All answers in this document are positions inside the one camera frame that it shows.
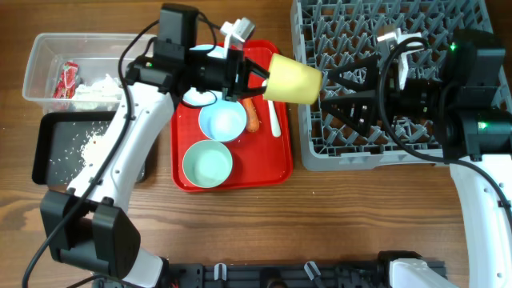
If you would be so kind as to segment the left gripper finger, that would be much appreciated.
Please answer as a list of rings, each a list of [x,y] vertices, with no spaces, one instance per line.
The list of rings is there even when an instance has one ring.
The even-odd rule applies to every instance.
[[[244,76],[249,77],[255,74],[263,79],[268,79],[270,72],[249,58],[244,60]]]
[[[245,99],[245,98],[252,98],[261,94],[265,93],[265,87],[259,86],[255,88],[250,88],[248,86],[243,86],[238,90],[238,98],[239,99]]]

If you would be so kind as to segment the white plastic spoon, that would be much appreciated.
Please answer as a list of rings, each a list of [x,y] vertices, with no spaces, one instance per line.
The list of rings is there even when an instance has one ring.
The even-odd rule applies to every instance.
[[[277,112],[274,106],[274,102],[266,98],[264,98],[264,100],[267,102],[269,109],[271,133],[275,138],[279,138],[282,135],[282,131],[279,124]]]

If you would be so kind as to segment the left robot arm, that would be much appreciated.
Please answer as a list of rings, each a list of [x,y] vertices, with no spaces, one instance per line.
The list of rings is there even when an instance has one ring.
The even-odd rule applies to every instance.
[[[47,191],[40,205],[46,232],[41,251],[53,260],[88,270],[92,279],[168,286],[168,261],[142,248],[126,213],[142,164],[188,90],[216,90],[234,102],[264,93],[250,87],[252,74],[269,77],[242,50],[255,29],[251,20],[210,24],[212,34],[224,36],[222,58],[196,49],[197,25],[205,21],[195,7],[166,3],[145,50],[132,62],[118,62],[124,96],[103,137],[102,156],[65,191]]]

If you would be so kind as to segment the white tissue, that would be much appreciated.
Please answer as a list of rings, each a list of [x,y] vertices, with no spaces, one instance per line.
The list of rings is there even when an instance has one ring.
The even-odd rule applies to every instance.
[[[118,78],[106,74],[104,79],[91,85],[80,84],[72,97],[76,110],[97,110],[105,108],[110,111],[119,104],[123,89]]]

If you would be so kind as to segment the white rice pile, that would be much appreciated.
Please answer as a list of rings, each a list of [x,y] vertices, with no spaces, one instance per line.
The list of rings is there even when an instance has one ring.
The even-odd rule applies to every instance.
[[[58,122],[51,139],[47,172],[75,176],[103,154],[102,138],[110,121]]]

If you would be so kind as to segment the red snack wrapper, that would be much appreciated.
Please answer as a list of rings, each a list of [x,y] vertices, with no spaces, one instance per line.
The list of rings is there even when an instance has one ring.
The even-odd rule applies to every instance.
[[[62,67],[52,98],[72,99],[79,82],[78,64],[66,62]]]

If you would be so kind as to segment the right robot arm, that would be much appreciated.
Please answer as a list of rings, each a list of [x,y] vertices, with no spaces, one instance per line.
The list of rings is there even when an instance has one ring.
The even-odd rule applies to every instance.
[[[439,80],[408,78],[407,56],[428,48],[418,34],[392,30],[373,55],[332,69],[328,79],[350,90],[326,98],[328,114],[366,134],[380,124],[411,152],[395,131],[397,116],[429,120],[456,186],[466,233],[472,287],[511,284],[511,114],[494,106],[505,48],[492,33],[457,30]]]

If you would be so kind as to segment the yellow plastic cup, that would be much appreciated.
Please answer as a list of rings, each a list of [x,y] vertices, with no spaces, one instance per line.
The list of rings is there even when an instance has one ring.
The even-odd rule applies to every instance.
[[[273,54],[266,80],[265,100],[311,105],[322,87],[322,72],[280,54]]]

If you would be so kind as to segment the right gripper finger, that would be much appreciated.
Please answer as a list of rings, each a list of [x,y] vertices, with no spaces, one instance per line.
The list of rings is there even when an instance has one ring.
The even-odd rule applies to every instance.
[[[378,83],[379,76],[379,68],[378,68],[378,60],[380,56],[378,54],[371,55],[367,58],[357,60],[355,62],[351,62],[344,66],[340,66],[331,70],[327,74],[327,78],[339,84],[348,90],[372,90],[375,89]],[[345,73],[355,73],[365,71],[366,75],[364,77],[363,82],[356,82],[354,80],[349,80],[344,77]]]
[[[379,118],[376,90],[325,98],[320,107],[362,136],[368,135]]]

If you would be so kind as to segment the small light blue bowl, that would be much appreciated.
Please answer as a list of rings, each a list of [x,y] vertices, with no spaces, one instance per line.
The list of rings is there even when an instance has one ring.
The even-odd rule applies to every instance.
[[[219,101],[201,108],[198,124],[208,139],[232,142],[245,130],[247,114],[239,102]]]

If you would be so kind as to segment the green bowl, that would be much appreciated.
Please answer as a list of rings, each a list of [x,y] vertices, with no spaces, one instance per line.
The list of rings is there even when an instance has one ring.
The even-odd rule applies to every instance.
[[[202,140],[185,152],[182,169],[190,183],[209,189],[228,179],[233,164],[231,152],[224,144],[214,140]]]

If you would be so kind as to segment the orange carrot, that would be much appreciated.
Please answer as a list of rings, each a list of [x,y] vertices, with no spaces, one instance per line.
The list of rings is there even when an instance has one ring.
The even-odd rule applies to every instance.
[[[251,133],[254,133],[258,131],[260,127],[260,122],[256,113],[255,106],[250,98],[243,99],[242,104],[247,114],[246,130]]]

